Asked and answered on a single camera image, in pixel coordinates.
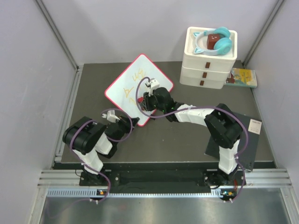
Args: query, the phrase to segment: yellow writing on whiteboard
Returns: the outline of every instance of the yellow writing on whiteboard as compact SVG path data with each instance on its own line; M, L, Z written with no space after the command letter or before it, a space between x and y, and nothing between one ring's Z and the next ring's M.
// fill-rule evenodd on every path
M138 73L136 74L136 72L135 72L135 75L132 76L132 78L134 81L141 80L142 78L145 77L145 74L146 73L143 71L143 69L139 69Z
M133 100L133 98L130 97L129 102L132 102L133 104L137 105L135 100Z
M125 94L126 94L126 98L128 98L128 95L130 94L130 92L132 91L133 88L134 87L132 87L130 90L123 88L123 90L125 91Z

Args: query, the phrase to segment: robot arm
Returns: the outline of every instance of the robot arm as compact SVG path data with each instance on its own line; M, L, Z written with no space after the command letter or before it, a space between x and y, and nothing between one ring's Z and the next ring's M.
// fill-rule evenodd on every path
M213 140L219 146L219 169L227 175L235 173L237 168L235 154L238 150L242 128L233 118L214 109L191 110L192 105L175 102L167 89L159 87L159 83L155 79L147 82L146 87L148 91L143 94L142 102L140 102L143 110L157 109L164 114L177 111L166 118L170 122L190 122L206 126ZM219 104L217 107L232 113L224 104Z
M71 140L78 129L90 122L78 133L74 140L72 151L83 162L83 171L89 178L87 181L94 184L100 184L103 181L102 176L98 175L97 172L103 173L105 171L103 162L99 159L98 154L111 158L117 150L118 143L113 140L120 140L131 129L129 119L123 116L115 116L113 110L108 111L107 115L103 114L103 117L110 121L108 125L95 123L92 119L83 117L70 126L63 135L63 142L70 146ZM138 121L139 118L132 119L133 127L135 127Z

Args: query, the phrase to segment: teal headphones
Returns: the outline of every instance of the teal headphones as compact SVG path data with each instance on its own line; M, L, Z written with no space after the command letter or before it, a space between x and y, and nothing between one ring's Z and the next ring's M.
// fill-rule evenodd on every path
M209 34L220 34L220 40L216 42L214 50L202 49L198 45L200 38L208 36ZM232 41L230 40L230 32L226 27L219 27L218 29L206 30L204 32L194 32L195 46L194 54L204 54L209 56L225 55L232 49Z

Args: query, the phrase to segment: whiteboard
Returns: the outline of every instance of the whiteboard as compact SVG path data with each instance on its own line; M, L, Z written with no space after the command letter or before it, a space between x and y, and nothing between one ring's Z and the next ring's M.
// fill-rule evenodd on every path
M149 117L143 115L137 108L135 94L137 85L144 77L155 78L160 87L168 91L173 88L173 82L145 55L139 55L105 90L105 96L131 118L139 117L138 126L144 126ZM141 84L138 98L146 91L146 80Z

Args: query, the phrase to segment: sticker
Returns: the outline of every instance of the sticker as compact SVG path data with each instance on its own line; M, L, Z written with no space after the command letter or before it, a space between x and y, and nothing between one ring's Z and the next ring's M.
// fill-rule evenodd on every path
M262 122L258 120L253 120L250 119L248 131L255 133L255 134L260 134L262 128Z

